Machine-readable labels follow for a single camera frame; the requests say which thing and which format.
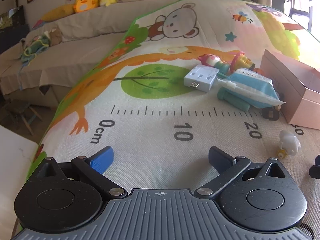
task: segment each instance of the orange cartoon bird foot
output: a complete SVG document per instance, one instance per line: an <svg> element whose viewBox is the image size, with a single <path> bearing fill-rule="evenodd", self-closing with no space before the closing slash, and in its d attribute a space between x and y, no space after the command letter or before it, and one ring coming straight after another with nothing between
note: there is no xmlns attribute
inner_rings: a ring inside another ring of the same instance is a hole
<svg viewBox="0 0 320 240"><path fill-rule="evenodd" d="M77 131L76 134L80 133L82 128L84 128L84 132L88 131L89 124L87 119L85 118L80 118L78 120L78 122L75 124L73 130L71 131L71 133L69 133L69 135L73 134L75 131Z"/></svg>

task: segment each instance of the printed star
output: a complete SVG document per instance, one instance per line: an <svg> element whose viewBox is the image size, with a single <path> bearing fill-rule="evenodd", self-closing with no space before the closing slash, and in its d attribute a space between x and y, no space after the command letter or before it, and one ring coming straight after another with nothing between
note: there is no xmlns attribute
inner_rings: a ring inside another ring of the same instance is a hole
<svg viewBox="0 0 320 240"><path fill-rule="evenodd" d="M234 41L234 39L237 37L235 35L233 35L233 32L229 33L229 34L225 34L225 36L227 37L226 38L226 41Z"/></svg>

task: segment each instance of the white electronic device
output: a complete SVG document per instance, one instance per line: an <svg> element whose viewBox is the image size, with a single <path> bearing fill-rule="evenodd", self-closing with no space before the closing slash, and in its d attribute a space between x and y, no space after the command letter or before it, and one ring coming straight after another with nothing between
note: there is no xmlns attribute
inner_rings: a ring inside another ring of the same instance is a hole
<svg viewBox="0 0 320 240"><path fill-rule="evenodd" d="M217 68L197 65L184 77L184 85L209 92L218 72Z"/></svg>

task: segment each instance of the plastic bag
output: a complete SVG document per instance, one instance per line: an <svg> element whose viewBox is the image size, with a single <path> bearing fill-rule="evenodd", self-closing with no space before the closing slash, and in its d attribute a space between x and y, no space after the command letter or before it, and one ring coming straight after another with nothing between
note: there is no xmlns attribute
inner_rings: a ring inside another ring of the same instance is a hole
<svg viewBox="0 0 320 240"><path fill-rule="evenodd" d="M279 106L280 101L272 80L245 68L239 68L228 78L218 80L229 93L241 98L256 108Z"/></svg>

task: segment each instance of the printed bee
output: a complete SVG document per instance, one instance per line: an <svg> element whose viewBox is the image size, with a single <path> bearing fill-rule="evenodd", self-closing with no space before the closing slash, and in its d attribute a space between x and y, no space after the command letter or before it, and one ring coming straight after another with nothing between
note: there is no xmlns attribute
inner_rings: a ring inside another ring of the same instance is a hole
<svg viewBox="0 0 320 240"><path fill-rule="evenodd" d="M235 19L238 22L244 23L246 21L252 23L253 20L247 18L246 16L248 16L247 14L245 14L244 12L239 12L239 14L233 14L233 19Z"/></svg>

